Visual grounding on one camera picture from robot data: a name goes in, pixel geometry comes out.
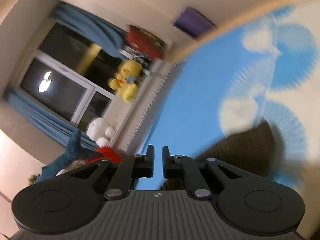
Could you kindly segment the blue shark plush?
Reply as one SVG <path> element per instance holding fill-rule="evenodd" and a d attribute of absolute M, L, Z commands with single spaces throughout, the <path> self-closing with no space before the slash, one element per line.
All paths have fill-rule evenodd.
<path fill-rule="evenodd" d="M 47 166 L 42 167 L 42 172 L 38 175 L 35 183 L 55 177 L 61 170 L 68 168 L 77 160 L 86 161 L 100 156 L 102 156 L 101 153 L 81 146 L 81 131 L 77 129 L 70 137 L 65 153 Z"/>

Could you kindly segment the purple box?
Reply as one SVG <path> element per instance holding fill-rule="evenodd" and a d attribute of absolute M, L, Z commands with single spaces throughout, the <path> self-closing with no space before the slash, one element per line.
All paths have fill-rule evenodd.
<path fill-rule="evenodd" d="M 174 22 L 174 27 L 192 38 L 199 38 L 217 26 L 192 7 L 186 7 Z"/>

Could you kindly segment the window with white frame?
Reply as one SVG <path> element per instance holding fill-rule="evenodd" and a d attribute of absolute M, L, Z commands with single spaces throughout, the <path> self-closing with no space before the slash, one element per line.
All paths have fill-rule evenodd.
<path fill-rule="evenodd" d="M 62 120 L 86 131 L 107 112 L 114 91 L 107 81 L 121 63 L 58 23 L 36 49 L 20 87 Z"/>

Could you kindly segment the blue white patterned bedsheet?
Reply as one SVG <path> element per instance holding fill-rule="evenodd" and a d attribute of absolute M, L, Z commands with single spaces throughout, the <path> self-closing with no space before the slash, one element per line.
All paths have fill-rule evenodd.
<path fill-rule="evenodd" d="M 267 120 L 280 142 L 268 176 L 296 188 L 306 163 L 319 162 L 319 0 L 269 12 L 200 46 L 176 68 L 146 141 L 163 183 L 162 147 L 196 157 L 228 135 Z"/>

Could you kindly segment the white plush toy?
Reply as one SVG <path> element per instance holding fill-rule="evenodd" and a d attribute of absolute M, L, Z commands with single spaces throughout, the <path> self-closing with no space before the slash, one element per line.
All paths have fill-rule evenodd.
<path fill-rule="evenodd" d="M 108 147 L 110 140 L 116 131 L 103 118 L 93 119 L 87 128 L 87 136 L 93 140 L 99 148 Z"/>

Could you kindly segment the yellow plush bear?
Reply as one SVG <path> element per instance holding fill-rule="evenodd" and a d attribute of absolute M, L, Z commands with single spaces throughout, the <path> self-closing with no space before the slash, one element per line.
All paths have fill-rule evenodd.
<path fill-rule="evenodd" d="M 118 67 L 114 77 L 108 79 L 107 84 L 125 103 L 132 103 L 139 90 L 136 80 L 142 69 L 137 61 L 125 61 Z"/>

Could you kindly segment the dark brown corduroy pants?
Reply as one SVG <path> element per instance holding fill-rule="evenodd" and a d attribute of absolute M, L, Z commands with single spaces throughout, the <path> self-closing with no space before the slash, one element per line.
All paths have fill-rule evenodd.
<path fill-rule="evenodd" d="M 206 150 L 195 154 L 197 163 L 207 158 L 273 179 L 283 157 L 284 142 L 276 125 L 263 121 L 255 128 L 229 135 Z"/>

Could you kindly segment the blue curtain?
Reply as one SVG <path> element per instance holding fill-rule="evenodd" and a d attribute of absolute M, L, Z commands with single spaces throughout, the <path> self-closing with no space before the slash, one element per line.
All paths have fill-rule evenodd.
<path fill-rule="evenodd" d="M 26 118 L 41 132 L 61 144 L 67 146 L 76 128 L 33 102 L 21 91 L 7 87 L 3 97 L 13 109 Z"/>
<path fill-rule="evenodd" d="M 126 59 L 120 53 L 126 31 L 114 24 L 64 2 L 52 10 L 50 18 L 99 45 L 108 55 Z"/>

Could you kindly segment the red knitted blanket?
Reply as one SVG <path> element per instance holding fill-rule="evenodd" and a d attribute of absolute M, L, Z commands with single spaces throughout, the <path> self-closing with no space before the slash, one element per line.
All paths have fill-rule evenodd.
<path fill-rule="evenodd" d="M 122 161 L 122 158 L 110 147 L 99 148 L 97 152 L 100 153 L 100 159 L 110 159 L 112 163 L 121 163 Z"/>

